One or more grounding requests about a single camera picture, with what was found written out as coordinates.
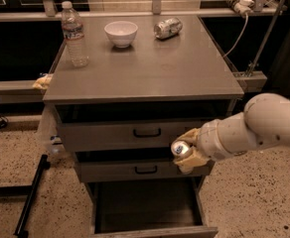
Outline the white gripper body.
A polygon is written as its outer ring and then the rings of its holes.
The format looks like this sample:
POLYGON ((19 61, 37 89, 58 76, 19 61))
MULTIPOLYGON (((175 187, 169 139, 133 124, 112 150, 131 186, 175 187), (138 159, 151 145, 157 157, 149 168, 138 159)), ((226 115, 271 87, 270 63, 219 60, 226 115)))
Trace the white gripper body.
POLYGON ((225 149, 218 135, 219 120, 207 122, 200 128, 198 149, 212 161, 218 162, 232 157, 225 149))

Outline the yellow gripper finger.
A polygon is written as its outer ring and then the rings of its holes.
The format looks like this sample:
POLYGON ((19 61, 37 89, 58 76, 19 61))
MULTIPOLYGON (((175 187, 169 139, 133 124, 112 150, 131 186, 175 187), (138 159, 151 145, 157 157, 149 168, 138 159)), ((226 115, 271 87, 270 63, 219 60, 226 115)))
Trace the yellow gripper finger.
POLYGON ((196 148, 177 150, 174 153, 174 164, 185 175, 190 174, 196 167, 204 166, 209 160, 209 157, 196 148))
POLYGON ((176 139, 176 142, 185 142, 189 146, 196 146, 198 142, 200 134, 200 129, 199 128, 193 128, 189 130, 188 132, 182 134, 180 137, 176 139))

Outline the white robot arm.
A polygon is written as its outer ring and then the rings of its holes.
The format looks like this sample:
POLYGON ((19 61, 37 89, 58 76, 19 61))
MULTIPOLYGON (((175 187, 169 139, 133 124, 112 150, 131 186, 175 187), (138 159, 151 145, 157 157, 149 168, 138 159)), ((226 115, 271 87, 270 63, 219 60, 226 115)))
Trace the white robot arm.
POLYGON ((171 152, 174 164, 187 175, 210 161, 279 145, 290 148, 290 100, 261 93, 252 97, 241 112, 181 135, 172 143, 171 152))

